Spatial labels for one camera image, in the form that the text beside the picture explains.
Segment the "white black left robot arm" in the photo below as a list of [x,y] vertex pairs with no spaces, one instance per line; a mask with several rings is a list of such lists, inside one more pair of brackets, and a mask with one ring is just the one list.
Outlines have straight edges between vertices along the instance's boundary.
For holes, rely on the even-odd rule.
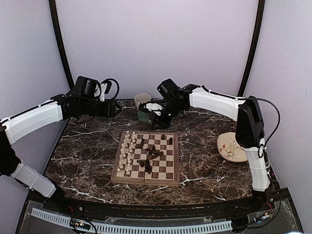
[[8,117],[0,122],[0,173],[26,185],[27,188],[50,198],[50,205],[63,213],[69,208],[67,199],[61,196],[62,189],[39,174],[17,157],[12,146],[18,140],[47,125],[81,115],[92,117],[115,117],[121,107],[114,99],[105,101],[72,98],[59,95],[30,110]]

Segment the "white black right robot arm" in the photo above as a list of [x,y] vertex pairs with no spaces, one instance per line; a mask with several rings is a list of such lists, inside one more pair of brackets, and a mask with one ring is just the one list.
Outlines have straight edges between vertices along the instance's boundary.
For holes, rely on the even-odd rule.
[[162,100],[148,101],[140,110],[149,112],[153,125],[167,129],[180,112],[189,108],[205,109],[236,121],[235,139],[244,149],[252,175],[254,191],[264,192],[270,185],[267,139],[259,106],[260,98],[234,97],[214,92],[205,86],[188,84],[178,87],[171,79],[162,82],[158,91]]

